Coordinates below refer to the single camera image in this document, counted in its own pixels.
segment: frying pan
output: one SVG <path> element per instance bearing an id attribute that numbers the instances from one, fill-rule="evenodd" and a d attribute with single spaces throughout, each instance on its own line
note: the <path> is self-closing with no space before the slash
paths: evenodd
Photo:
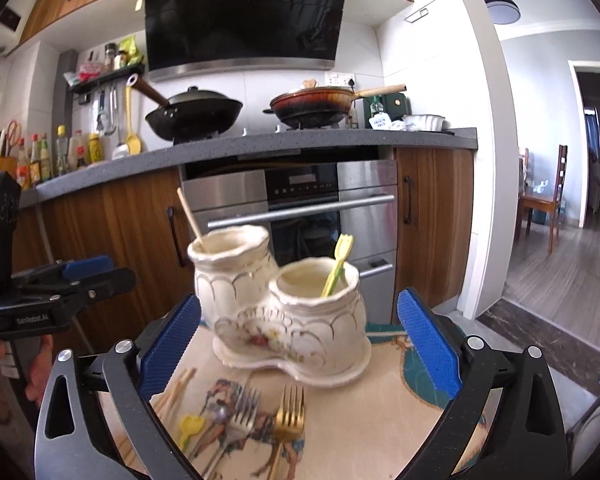
<path id="1" fill-rule="evenodd" d="M 275 114 L 280 122 L 290 128 L 321 128 L 339 123 L 356 99 L 404 92 L 406 85 L 384 86 L 354 92 L 348 88 L 318 86 L 282 94 L 270 102 L 266 114 Z"/>
<path id="2" fill-rule="evenodd" d="M 126 85 L 158 105 L 145 120 L 156 135 L 174 144 L 222 134 L 235 124 L 242 110 L 240 101 L 197 86 L 166 99 L 138 74 L 133 74 Z"/>

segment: oven handle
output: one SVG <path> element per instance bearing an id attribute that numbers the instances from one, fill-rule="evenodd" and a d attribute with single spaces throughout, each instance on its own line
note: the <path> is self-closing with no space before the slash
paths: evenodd
<path id="1" fill-rule="evenodd" d="M 267 211 L 266 213 L 256 213 L 252 215 L 236 216 L 233 218 L 224 218 L 221 220 L 211 220 L 207 224 L 207 226 L 209 230 L 213 230 L 245 224 L 275 222 L 277 220 L 288 220 L 290 218 L 300 218 L 302 216 L 315 215 L 320 213 L 343 211 L 345 209 L 355 209 L 357 207 L 388 204 L 389 202 L 395 202 L 394 195 L 378 194 L 370 196 L 368 198 L 342 200 L 341 202 L 327 202 L 326 204 L 306 205 L 302 207 L 293 207 L 290 209 Z"/>
<path id="2" fill-rule="evenodd" d="M 375 276 L 376 274 L 383 274 L 385 272 L 393 270 L 394 264 L 388 264 L 385 260 L 383 260 L 383 262 L 384 265 L 372 267 L 369 270 L 363 270 L 362 272 L 360 272 L 360 279 L 364 280 L 365 278 L 370 278 L 371 276 Z"/>

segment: wooden floor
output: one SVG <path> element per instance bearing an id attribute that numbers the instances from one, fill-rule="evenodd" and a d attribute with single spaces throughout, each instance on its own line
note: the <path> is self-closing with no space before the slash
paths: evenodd
<path id="1" fill-rule="evenodd" d="M 563 227 L 547 254 L 548 227 L 514 242 L 503 297 L 600 348 L 600 213 Z"/>

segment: metal screw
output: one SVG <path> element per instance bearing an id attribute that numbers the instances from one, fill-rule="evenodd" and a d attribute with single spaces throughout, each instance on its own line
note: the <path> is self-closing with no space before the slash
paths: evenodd
<path id="1" fill-rule="evenodd" d="M 64 362 L 64 361 L 69 360 L 69 357 L 71 357 L 71 354 L 72 354 L 71 350 L 69 350 L 68 348 L 65 348 L 58 354 L 58 361 Z"/>
<path id="2" fill-rule="evenodd" d="M 129 352 L 133 345 L 134 344 L 131 341 L 129 341 L 129 339 L 123 339 L 122 341 L 119 341 L 116 345 L 116 352 L 118 352 L 119 354 Z"/>
<path id="3" fill-rule="evenodd" d="M 484 348 L 484 341 L 475 335 L 472 335 L 466 343 L 469 345 L 469 348 L 473 348 L 474 350 L 481 350 Z"/>
<path id="4" fill-rule="evenodd" d="M 539 359 L 542 357 L 542 351 L 537 346 L 530 346 L 528 352 L 533 359 Z"/>

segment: gray countertop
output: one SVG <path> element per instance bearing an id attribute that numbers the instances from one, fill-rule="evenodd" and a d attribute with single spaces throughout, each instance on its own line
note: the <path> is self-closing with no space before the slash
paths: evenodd
<path id="1" fill-rule="evenodd" d="M 126 176 L 195 162 L 236 155 L 256 155 L 286 150 L 336 148 L 339 146 L 401 146 L 414 148 L 478 149 L 475 128 L 455 128 L 455 135 L 432 132 L 385 130 L 298 130 L 280 134 L 219 137 L 179 144 L 162 150 L 128 156 L 85 168 L 41 184 L 22 193 L 20 207 L 28 207 L 86 187 Z"/>

